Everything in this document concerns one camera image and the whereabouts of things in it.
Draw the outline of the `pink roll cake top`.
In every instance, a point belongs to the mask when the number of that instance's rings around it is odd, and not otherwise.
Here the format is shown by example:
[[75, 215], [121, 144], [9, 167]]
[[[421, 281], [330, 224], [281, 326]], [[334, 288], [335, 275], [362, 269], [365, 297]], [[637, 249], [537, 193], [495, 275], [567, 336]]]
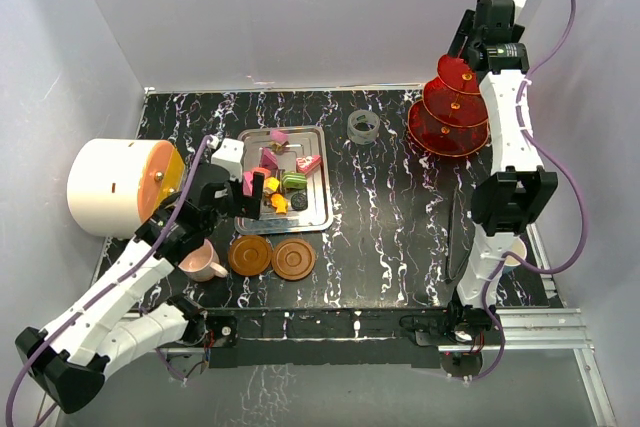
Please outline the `pink roll cake top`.
[[273, 129], [270, 131], [270, 138], [273, 142], [278, 144], [286, 144], [288, 142], [288, 135], [277, 129]]

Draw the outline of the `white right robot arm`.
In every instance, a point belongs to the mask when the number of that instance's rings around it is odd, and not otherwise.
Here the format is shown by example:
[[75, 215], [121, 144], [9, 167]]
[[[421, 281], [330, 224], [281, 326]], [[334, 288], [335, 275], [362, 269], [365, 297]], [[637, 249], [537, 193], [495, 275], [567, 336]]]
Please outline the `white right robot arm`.
[[517, 19], [527, 0], [477, 0], [463, 15], [449, 48], [476, 75], [488, 112], [491, 174], [472, 194], [475, 235], [464, 273], [448, 305], [445, 325], [455, 342], [471, 342], [488, 330], [503, 255], [549, 202], [558, 177], [548, 172], [531, 132], [528, 106], [518, 90], [529, 70]]

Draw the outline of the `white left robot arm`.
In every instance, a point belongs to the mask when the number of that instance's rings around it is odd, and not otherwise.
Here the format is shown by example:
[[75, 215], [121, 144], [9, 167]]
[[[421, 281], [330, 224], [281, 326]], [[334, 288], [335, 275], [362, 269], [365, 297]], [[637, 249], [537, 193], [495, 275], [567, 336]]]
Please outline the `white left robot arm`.
[[64, 413], [89, 404], [106, 380], [170, 343], [194, 346], [206, 334], [201, 307], [182, 295], [133, 321], [125, 315], [159, 280], [203, 246], [221, 217], [260, 216], [264, 177], [252, 187], [223, 167], [194, 167], [183, 187], [163, 200], [134, 233], [115, 264], [68, 310], [45, 327], [25, 328], [15, 345], [31, 377]]

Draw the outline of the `red three-tier cake stand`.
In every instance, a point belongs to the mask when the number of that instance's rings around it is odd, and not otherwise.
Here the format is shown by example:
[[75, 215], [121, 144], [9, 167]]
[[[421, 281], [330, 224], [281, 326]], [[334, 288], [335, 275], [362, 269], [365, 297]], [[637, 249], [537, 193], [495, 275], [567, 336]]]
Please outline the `red three-tier cake stand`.
[[408, 132], [424, 150], [445, 157], [466, 157], [488, 141], [488, 111], [476, 74], [447, 54], [437, 63], [436, 76], [409, 109]]

